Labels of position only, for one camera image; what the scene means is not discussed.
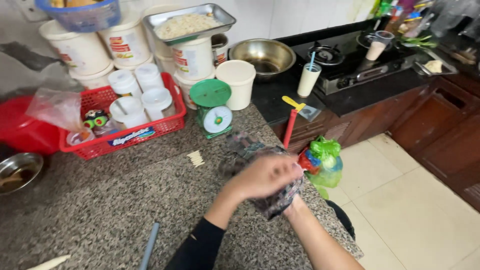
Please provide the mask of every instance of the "gas stove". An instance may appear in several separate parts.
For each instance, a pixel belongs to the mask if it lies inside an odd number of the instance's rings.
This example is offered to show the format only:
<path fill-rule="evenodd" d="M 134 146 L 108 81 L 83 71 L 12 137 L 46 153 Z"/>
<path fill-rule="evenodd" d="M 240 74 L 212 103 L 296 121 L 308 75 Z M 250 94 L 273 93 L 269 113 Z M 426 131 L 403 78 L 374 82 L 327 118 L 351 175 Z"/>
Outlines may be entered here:
<path fill-rule="evenodd" d="M 371 40 L 371 34 L 356 31 L 293 46 L 298 60 L 292 68 L 301 74 L 315 51 L 322 67 L 316 86 L 329 95 L 412 67 L 415 50 L 400 44 L 388 46 L 375 61 L 366 59 Z"/>

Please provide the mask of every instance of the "black sleeve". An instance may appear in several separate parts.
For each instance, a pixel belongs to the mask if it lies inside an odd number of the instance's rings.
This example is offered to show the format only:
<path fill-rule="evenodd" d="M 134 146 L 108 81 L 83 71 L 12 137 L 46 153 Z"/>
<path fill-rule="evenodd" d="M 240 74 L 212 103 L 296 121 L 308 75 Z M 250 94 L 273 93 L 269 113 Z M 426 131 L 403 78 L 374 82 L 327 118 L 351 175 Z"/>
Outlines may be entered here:
<path fill-rule="evenodd" d="M 212 269 L 224 230 L 202 218 L 177 249 L 165 270 Z"/>

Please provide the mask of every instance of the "yellow handle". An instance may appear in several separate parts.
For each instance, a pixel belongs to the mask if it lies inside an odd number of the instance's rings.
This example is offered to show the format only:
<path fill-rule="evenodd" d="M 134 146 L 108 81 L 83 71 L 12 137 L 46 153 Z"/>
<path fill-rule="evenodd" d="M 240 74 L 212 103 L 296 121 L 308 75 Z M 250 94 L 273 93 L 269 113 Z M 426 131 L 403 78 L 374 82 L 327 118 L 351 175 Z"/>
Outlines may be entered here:
<path fill-rule="evenodd" d="M 286 103 L 292 105 L 293 107 L 295 107 L 295 109 L 297 111 L 301 111 L 301 109 L 303 109 L 303 107 L 305 107 L 305 103 L 298 104 L 293 99 L 291 99 L 290 97 L 287 97 L 287 96 L 283 96 L 282 100 L 285 101 Z"/>

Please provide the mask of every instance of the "blue basket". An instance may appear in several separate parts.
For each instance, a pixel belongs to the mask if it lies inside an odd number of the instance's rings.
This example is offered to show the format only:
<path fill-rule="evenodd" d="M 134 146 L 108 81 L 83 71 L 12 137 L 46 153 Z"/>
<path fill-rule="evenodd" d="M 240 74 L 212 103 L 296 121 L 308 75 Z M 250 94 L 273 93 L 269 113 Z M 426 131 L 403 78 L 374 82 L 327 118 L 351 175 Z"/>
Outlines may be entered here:
<path fill-rule="evenodd" d="M 72 32 L 104 30 L 117 25 L 121 18 L 119 0 L 104 0 L 74 8 L 54 8 L 50 0 L 35 0 L 35 5 Z"/>

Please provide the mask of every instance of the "red handle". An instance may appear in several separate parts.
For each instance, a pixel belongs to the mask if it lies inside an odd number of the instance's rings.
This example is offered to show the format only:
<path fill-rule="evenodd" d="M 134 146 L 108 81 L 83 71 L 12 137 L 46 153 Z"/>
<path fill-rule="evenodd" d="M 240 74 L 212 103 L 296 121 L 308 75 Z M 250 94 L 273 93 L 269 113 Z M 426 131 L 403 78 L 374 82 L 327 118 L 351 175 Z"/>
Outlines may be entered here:
<path fill-rule="evenodd" d="M 290 143 L 290 137 L 292 137 L 293 125 L 295 124 L 295 118 L 297 117 L 298 111 L 292 109 L 290 112 L 290 118 L 288 120 L 287 130 L 285 131 L 285 137 L 283 138 L 283 146 L 285 149 L 288 149 L 288 144 Z"/>

